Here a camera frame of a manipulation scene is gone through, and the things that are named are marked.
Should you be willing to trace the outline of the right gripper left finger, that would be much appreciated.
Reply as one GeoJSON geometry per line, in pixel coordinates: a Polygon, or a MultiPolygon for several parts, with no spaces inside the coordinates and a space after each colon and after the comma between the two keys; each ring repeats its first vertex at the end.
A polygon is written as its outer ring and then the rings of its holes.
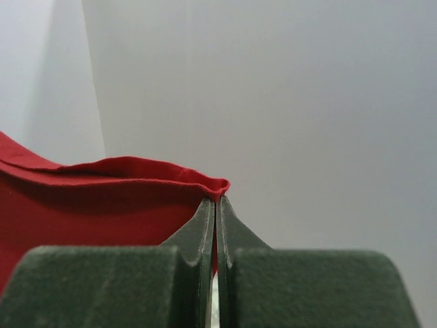
{"type": "Polygon", "coordinates": [[[209,327],[215,204],[155,247],[36,247],[1,297],[2,327],[209,327]]]}

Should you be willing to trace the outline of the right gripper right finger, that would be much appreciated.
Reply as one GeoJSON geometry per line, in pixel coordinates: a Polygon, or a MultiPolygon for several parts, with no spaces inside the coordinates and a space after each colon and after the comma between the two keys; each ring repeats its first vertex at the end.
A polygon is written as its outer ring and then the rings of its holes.
{"type": "Polygon", "coordinates": [[[273,249],[216,205],[222,327],[418,327],[397,267],[368,250],[273,249]]]}

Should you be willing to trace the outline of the red t-shirt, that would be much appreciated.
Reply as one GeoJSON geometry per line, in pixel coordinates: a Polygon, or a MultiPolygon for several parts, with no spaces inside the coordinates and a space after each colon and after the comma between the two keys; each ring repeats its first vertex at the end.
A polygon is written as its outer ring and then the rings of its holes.
{"type": "Polygon", "coordinates": [[[1,136],[1,284],[42,245],[159,245],[230,183],[165,161],[119,156],[61,165],[1,136]]]}

